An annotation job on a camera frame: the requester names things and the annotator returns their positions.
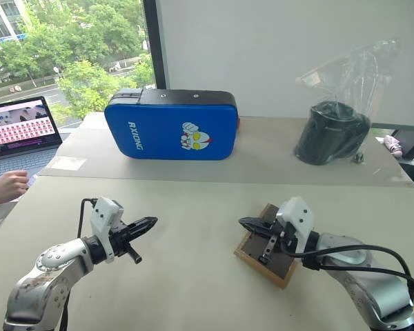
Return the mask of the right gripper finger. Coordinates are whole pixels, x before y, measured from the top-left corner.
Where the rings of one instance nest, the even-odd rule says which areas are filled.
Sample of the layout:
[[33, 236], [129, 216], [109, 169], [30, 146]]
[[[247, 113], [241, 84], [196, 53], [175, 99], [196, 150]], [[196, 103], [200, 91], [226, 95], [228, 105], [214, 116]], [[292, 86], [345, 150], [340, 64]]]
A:
[[243, 217], [239, 220], [239, 223], [244, 227], [271, 227], [273, 225], [273, 221], [258, 217]]
[[251, 232], [251, 233], [253, 233], [253, 234], [255, 234], [259, 237], [271, 237], [272, 236], [272, 232], [271, 232], [270, 228], [267, 228], [265, 226], [244, 224], [243, 227], [247, 231], [249, 231], [249, 232]]

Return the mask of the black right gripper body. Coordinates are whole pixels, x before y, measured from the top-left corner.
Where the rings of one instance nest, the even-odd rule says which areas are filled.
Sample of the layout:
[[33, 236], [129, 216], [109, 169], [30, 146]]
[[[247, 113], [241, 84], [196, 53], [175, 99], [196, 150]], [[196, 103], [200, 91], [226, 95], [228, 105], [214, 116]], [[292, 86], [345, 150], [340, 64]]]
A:
[[294, 234], [294, 227], [287, 222], [282, 225], [278, 221], [262, 223], [261, 236], [268, 239], [268, 242], [259, 256], [261, 263], [268, 263], [275, 252], [295, 253], [298, 239]]

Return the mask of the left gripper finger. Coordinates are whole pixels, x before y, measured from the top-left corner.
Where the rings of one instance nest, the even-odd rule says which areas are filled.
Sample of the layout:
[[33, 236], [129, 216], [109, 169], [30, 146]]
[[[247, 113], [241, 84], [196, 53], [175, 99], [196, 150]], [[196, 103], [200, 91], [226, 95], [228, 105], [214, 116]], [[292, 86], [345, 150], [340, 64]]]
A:
[[129, 239], [136, 239], [143, 234], [147, 233], [153, 226], [155, 225], [155, 221], [146, 221], [143, 223], [132, 223], [130, 224], [129, 231], [128, 231], [128, 238]]
[[157, 217], [144, 217], [128, 225], [129, 231], [149, 231], [158, 221]]

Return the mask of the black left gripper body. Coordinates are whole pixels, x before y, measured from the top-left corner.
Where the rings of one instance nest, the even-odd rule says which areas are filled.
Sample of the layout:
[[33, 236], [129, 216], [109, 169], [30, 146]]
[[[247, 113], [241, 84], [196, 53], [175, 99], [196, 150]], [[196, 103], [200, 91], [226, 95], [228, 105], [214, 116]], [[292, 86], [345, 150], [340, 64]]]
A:
[[132, 240], [136, 239], [139, 236], [137, 234], [138, 229], [138, 225], [135, 222], [126, 224], [123, 221], [121, 221], [119, 225], [110, 229], [110, 244], [116, 257], [121, 257], [125, 254], [128, 254], [135, 262], [135, 264], [138, 264], [142, 261], [142, 257], [130, 244]]

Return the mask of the person's bare hand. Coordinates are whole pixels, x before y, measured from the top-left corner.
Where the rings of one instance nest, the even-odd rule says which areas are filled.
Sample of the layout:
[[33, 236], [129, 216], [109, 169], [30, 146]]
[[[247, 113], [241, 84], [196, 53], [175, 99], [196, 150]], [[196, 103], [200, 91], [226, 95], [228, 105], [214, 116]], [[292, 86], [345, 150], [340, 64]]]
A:
[[0, 176], [0, 204], [12, 201], [25, 194], [28, 189], [28, 172], [13, 170]]

